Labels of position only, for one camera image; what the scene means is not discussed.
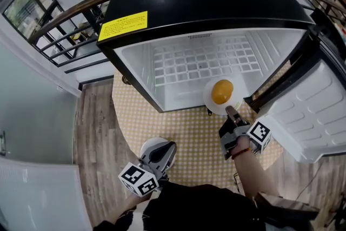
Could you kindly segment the person's right hand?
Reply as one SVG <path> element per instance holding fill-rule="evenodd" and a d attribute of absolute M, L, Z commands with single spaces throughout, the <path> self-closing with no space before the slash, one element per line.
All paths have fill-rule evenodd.
<path fill-rule="evenodd" d="M 235 155 L 236 153 L 239 153 L 240 151 L 244 149 L 250 148 L 250 138 L 248 136 L 239 136 L 237 138 L 237 144 L 236 146 L 232 149 L 231 154 Z"/>

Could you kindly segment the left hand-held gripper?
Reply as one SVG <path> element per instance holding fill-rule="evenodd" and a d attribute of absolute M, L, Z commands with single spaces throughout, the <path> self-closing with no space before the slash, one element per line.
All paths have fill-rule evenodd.
<path fill-rule="evenodd" d="M 144 197 L 168 181 L 167 170 L 177 151 L 173 141 L 146 142 L 138 164 L 129 162 L 118 175 L 127 190 Z"/>

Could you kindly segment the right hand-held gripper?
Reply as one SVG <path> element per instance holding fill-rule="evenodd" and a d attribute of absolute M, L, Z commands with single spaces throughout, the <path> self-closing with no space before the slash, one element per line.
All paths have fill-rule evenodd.
<path fill-rule="evenodd" d="M 237 146 L 240 136 L 250 138 L 250 148 L 254 154 L 261 153 L 271 140 L 271 130 L 260 121 L 250 124 L 242 120 L 238 111 L 231 105 L 225 110 L 228 119 L 218 132 L 224 159 L 228 160 L 231 157 L 231 151 Z"/>

